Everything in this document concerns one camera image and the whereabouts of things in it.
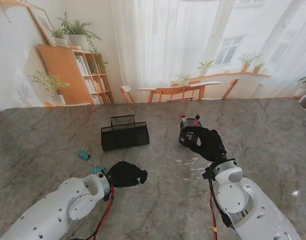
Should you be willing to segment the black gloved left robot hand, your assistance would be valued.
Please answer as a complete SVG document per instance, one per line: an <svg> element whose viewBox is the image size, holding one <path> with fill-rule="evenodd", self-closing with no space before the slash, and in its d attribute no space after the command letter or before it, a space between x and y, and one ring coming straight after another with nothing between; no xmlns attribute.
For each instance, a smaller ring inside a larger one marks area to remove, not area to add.
<svg viewBox="0 0 306 240"><path fill-rule="evenodd" d="M106 174L115 188L133 187L144 184L148 177L146 170L141 170L134 164L119 161Z"/></svg>

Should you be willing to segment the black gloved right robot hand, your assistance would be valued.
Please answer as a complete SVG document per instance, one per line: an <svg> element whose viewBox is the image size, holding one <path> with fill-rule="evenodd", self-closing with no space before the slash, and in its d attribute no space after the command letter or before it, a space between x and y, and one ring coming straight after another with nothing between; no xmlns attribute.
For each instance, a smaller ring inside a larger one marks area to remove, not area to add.
<svg viewBox="0 0 306 240"><path fill-rule="evenodd" d="M226 150L216 130L187 126L180 133L179 142L210 162L226 160Z"/></svg>

